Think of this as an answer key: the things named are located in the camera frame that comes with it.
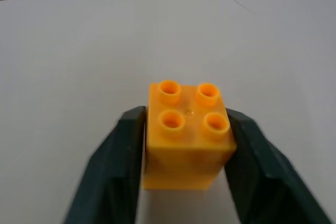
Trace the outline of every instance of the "white table surface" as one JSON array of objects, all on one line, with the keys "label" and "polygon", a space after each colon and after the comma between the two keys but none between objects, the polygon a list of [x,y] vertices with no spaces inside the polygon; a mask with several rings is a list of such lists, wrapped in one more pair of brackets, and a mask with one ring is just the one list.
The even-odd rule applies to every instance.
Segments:
[{"label": "white table surface", "polygon": [[[283,38],[233,0],[16,0],[0,15],[1,223],[61,223],[116,119],[168,78],[217,84],[331,214],[333,45]],[[138,223],[239,221],[221,174],[206,192],[142,191]]]},{"label": "white table surface", "polygon": [[323,208],[336,221],[336,1],[235,1],[262,20],[262,26],[267,26],[282,44],[284,57],[289,58],[294,74],[292,81],[302,92],[301,104],[297,106],[305,107],[300,112],[299,109],[287,111],[286,120],[295,128],[299,122],[292,116],[302,113],[300,123],[307,128],[297,128],[296,134],[283,132],[291,139],[289,144],[272,138],[273,132],[268,132],[272,126],[265,127],[266,117],[260,117],[258,122],[292,160]]}]

